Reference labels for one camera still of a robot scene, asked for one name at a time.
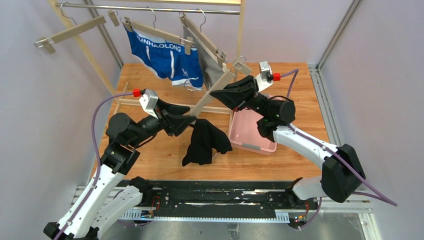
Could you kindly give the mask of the grey underwear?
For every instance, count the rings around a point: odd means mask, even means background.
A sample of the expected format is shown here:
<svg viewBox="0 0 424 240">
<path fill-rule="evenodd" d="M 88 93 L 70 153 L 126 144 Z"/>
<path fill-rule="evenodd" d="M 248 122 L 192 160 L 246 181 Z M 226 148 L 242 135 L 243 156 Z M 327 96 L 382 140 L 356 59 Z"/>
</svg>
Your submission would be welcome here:
<svg viewBox="0 0 424 240">
<path fill-rule="evenodd" d="M 208 90 L 224 74 L 224 72 L 227 70 L 227 67 L 224 63 L 219 65 L 218 57 L 213 54 L 190 29 L 185 26 L 183 27 L 183 37 L 185 39 L 188 39 L 188 37 L 193 38 L 193 46 L 197 49 L 198 52 L 198 62 L 203 75 L 203 81 L 206 85 L 206 89 Z"/>
</svg>

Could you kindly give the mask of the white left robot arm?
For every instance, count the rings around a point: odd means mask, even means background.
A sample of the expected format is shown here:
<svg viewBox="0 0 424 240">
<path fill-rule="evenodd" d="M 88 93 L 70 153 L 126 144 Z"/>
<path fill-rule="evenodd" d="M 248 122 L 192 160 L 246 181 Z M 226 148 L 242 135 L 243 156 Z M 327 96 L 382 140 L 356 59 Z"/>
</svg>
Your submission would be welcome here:
<svg viewBox="0 0 424 240">
<path fill-rule="evenodd" d="M 139 102 L 148 115 L 136 122 L 123 112 L 114 114 L 106 135 L 109 144 L 99 159 L 95 174 L 74 205 L 57 222 L 49 222 L 43 233 L 51 240 L 99 240 L 130 208 L 146 202 L 153 194 L 152 184 L 135 177 L 108 204 L 107 197 L 128 174 L 140 152 L 137 150 L 164 130 L 180 135 L 196 116 L 188 106 L 142 97 Z"/>
</svg>

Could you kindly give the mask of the wooden hanger with grey underwear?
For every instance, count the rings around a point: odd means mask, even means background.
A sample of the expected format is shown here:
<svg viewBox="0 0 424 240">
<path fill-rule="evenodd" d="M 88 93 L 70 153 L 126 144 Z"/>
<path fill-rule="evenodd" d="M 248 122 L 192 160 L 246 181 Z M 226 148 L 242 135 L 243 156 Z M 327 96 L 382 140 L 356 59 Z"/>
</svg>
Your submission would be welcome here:
<svg viewBox="0 0 424 240">
<path fill-rule="evenodd" d="M 202 49 L 217 63 L 219 67 L 221 67 L 224 71 L 227 70 L 227 54 L 224 51 L 220 51 L 219 48 L 201 31 L 200 27 L 196 26 L 185 13 L 180 14 L 179 19 L 183 26 L 183 36 L 192 38 L 196 48 L 199 50 Z"/>
</svg>

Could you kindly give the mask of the pink plastic laundry basket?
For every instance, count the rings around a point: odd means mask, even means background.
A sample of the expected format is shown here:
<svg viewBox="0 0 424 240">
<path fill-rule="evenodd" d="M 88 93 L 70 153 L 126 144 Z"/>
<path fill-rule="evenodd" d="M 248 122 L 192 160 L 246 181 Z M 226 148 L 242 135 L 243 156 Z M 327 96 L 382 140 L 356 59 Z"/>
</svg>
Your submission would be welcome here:
<svg viewBox="0 0 424 240">
<path fill-rule="evenodd" d="M 261 118 L 260 114 L 251 109 L 243 109 L 233 113 L 228 134 L 233 148 L 267 156 L 277 150 L 277 143 L 259 134 L 257 121 Z"/>
</svg>

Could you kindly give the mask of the empty wooden clip hanger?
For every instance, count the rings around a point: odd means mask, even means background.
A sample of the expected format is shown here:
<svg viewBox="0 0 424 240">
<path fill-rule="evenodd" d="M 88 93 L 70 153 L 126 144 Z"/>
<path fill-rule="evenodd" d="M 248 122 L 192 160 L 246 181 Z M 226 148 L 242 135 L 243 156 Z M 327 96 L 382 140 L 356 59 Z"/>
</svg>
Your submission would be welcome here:
<svg viewBox="0 0 424 240">
<path fill-rule="evenodd" d="M 109 10 L 106 15 L 97 14 L 83 23 L 76 23 L 74 18 L 67 16 L 63 11 L 64 7 L 84 8 L 90 10 L 99 9 L 100 7 L 95 6 L 92 0 L 83 0 L 82 5 L 67 1 L 58 2 L 57 0 L 49 0 L 48 2 L 52 8 L 58 10 L 58 13 L 63 18 L 73 21 L 73 23 L 71 23 L 70 26 L 67 26 L 65 30 L 55 33 L 49 37 L 42 37 L 34 43 L 37 48 L 44 48 L 49 54 L 54 54 L 56 52 L 52 44 L 58 44 L 67 39 L 78 37 L 84 32 L 105 24 L 108 20 L 110 20 L 115 27 L 120 25 L 117 10 Z"/>
</svg>

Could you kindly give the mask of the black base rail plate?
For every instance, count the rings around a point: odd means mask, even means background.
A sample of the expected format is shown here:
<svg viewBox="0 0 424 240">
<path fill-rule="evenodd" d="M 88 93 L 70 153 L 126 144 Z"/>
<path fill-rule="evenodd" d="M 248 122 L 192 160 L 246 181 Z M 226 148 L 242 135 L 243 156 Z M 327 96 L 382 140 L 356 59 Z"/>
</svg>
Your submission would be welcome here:
<svg viewBox="0 0 424 240">
<path fill-rule="evenodd" d="M 288 192 L 289 181 L 151 180 L 152 189 L 138 207 L 158 217 L 274 218 L 276 210 L 300 214 L 314 209 L 313 201 Z"/>
</svg>

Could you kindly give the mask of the blue underwear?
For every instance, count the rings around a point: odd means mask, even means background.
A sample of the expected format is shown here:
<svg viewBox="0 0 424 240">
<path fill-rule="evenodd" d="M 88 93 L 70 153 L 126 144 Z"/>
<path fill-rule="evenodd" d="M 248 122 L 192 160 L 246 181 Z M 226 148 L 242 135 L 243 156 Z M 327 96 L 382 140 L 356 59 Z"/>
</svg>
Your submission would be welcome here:
<svg viewBox="0 0 424 240">
<path fill-rule="evenodd" d="M 157 78 L 169 79 L 175 87 L 203 87 L 204 77 L 197 48 L 192 48 L 190 54 L 186 54 L 182 44 L 146 36 L 134 29 L 126 33 L 132 55 Z"/>
</svg>

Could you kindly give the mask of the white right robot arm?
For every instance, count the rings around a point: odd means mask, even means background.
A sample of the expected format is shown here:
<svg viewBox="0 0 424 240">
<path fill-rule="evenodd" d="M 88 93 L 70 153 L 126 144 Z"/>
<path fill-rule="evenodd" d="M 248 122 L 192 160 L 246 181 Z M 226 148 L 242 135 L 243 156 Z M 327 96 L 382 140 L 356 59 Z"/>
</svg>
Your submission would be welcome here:
<svg viewBox="0 0 424 240">
<path fill-rule="evenodd" d="M 346 143 L 337 146 L 325 142 L 293 126 L 294 101 L 287 96 L 269 97 L 261 93 L 277 79 L 277 74 L 248 75 L 223 89 L 210 91 L 209 95 L 234 112 L 256 112 L 261 116 L 256 125 L 263 138 L 296 151 L 319 167 L 319 176 L 297 178 L 285 190 L 291 205 L 318 197 L 345 202 L 366 178 L 355 149 Z"/>
</svg>

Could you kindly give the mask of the black underwear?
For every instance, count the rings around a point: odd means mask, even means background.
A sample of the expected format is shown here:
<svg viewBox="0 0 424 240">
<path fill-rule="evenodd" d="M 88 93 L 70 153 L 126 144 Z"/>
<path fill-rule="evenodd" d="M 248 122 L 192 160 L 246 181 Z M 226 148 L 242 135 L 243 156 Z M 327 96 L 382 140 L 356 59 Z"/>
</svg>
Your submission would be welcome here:
<svg viewBox="0 0 424 240">
<path fill-rule="evenodd" d="M 233 150 L 228 136 L 206 119 L 197 119 L 193 128 L 190 144 L 182 159 L 183 167 L 188 164 L 209 165 L 213 162 L 213 151 L 225 155 Z"/>
</svg>

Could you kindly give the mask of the wooden clip hanger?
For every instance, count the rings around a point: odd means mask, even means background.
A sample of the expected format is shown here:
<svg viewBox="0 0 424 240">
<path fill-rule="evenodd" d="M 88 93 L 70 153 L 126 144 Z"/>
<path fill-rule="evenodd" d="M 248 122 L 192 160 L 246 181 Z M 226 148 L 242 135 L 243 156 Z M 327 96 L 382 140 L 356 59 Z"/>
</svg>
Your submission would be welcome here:
<svg viewBox="0 0 424 240">
<path fill-rule="evenodd" d="M 209 107 L 207 106 L 208 103 L 210 103 L 213 100 L 212 93 L 214 91 L 223 90 L 224 87 L 226 87 L 231 80 L 234 80 L 234 78 L 237 78 L 237 73 L 241 72 L 244 75 L 249 75 L 251 73 L 251 68 L 248 67 L 246 62 L 246 57 L 239 56 L 236 58 L 229 69 L 227 69 L 222 76 L 213 84 L 207 91 L 201 89 L 201 88 L 188 88 L 186 86 L 186 80 L 183 84 L 183 87 L 188 91 L 201 91 L 204 92 L 204 95 L 202 98 L 195 104 L 195 105 L 189 105 L 190 111 L 188 115 L 184 118 L 184 126 L 187 128 L 190 124 L 194 124 L 197 116 L 202 112 L 212 113 L 212 114 L 223 114 L 223 115 L 229 115 L 229 120 L 231 121 L 233 119 L 233 113 L 231 110 L 224 110 L 223 107 Z"/>
<path fill-rule="evenodd" d="M 67 16 L 63 11 L 64 7 L 84 8 L 90 10 L 99 9 L 100 7 L 95 6 L 92 0 L 83 0 L 82 5 L 67 1 L 58 2 L 57 0 L 49 0 L 48 2 L 52 8 L 58 10 L 58 13 L 63 18 L 73 21 L 73 23 L 71 23 L 70 26 L 67 26 L 65 30 L 55 33 L 49 37 L 42 37 L 34 43 L 37 48 L 44 48 L 49 54 L 54 54 L 56 52 L 52 44 L 58 44 L 67 39 L 78 37 L 84 32 L 105 24 L 108 20 L 110 20 L 115 27 L 120 25 L 117 10 L 109 10 L 106 15 L 97 14 L 83 23 L 76 23 L 74 18 Z"/>
</svg>

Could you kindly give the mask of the metal hanging rod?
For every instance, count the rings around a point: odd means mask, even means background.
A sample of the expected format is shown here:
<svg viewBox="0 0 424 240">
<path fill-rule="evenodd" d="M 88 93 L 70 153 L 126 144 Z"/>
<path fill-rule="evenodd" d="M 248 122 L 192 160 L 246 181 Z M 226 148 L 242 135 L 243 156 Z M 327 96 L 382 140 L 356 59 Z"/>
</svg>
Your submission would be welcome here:
<svg viewBox="0 0 424 240">
<path fill-rule="evenodd" d="M 180 9 L 180 8 L 152 8 L 152 7 L 130 7 L 130 6 L 112 6 L 112 5 L 92 5 L 57 2 L 56 7 L 63 8 L 84 8 L 84 9 L 103 9 L 103 10 L 124 10 L 124 11 L 154 11 L 167 13 L 199 13 L 199 14 L 217 14 L 217 15 L 240 15 L 236 10 L 202 10 L 202 9 Z"/>
</svg>

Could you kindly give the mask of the wooden hanger with blue underwear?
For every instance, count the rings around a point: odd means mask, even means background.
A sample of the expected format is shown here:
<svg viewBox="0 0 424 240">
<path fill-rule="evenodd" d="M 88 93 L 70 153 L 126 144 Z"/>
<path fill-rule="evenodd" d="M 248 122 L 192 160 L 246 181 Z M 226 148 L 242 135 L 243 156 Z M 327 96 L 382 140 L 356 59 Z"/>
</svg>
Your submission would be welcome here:
<svg viewBox="0 0 424 240">
<path fill-rule="evenodd" d="M 156 28 L 155 22 L 157 20 L 157 17 L 155 11 L 149 6 L 147 8 L 152 11 L 154 15 L 153 27 L 130 20 L 129 17 L 124 17 L 124 21 L 121 21 L 121 23 L 123 24 L 125 29 L 129 32 L 133 32 L 133 29 L 138 30 L 140 32 L 164 39 L 174 44 L 182 44 L 184 46 L 184 53 L 186 55 L 190 55 L 192 52 L 192 45 L 194 44 L 193 39 L 191 37 L 185 39 L 176 34 Z"/>
</svg>

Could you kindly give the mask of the wooden clothes rack frame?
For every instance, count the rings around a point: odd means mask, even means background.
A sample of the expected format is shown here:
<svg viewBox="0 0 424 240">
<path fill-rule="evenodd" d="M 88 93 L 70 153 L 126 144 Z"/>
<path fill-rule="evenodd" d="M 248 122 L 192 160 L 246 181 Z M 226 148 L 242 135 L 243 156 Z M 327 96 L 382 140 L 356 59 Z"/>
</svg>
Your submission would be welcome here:
<svg viewBox="0 0 424 240">
<path fill-rule="evenodd" d="M 210 6 L 236 6 L 239 7 L 240 15 L 238 15 L 238 32 L 237 32 L 237 44 L 236 44 L 236 57 L 241 56 L 241 49 L 242 49 L 242 36 L 243 36 L 243 26 L 244 26 L 244 18 L 245 18 L 245 0 L 121 0 L 121 2 L 140 2 L 140 3 L 169 3 L 169 4 L 201 4 L 201 5 L 210 5 Z M 69 27 L 72 23 L 71 20 L 68 20 L 66 18 L 63 18 L 59 11 L 55 8 L 53 8 L 56 11 L 57 16 L 61 19 L 62 23 L 65 27 Z M 96 9 L 90 9 L 88 11 L 91 14 L 91 18 L 95 15 L 99 15 Z M 120 68 L 123 67 L 123 62 L 115 48 L 115 45 L 113 44 L 106 28 L 103 26 L 104 24 L 99 25 L 97 28 L 99 29 L 99 32 L 103 36 L 103 40 L 105 41 L 106 45 L 108 46 L 108 49 L 111 51 L 112 56 L 116 60 L 118 66 Z M 112 85 L 109 81 L 109 79 L 104 74 L 103 70 L 100 68 L 98 62 L 94 59 L 93 54 L 88 49 L 88 46 L 84 42 L 84 40 L 79 36 L 74 37 L 78 46 L 84 53 L 85 57 L 91 64 L 91 66 L 94 68 L 94 70 L 97 72 L 98 76 L 103 81 L 106 88 L 109 90 L 111 94 L 116 93 L 116 91 L 112 88 Z M 140 106 L 140 103 L 138 100 L 131 100 L 127 98 L 118 98 L 118 100 L 115 100 L 117 102 L 116 108 L 113 114 L 116 114 L 121 106 Z"/>
</svg>

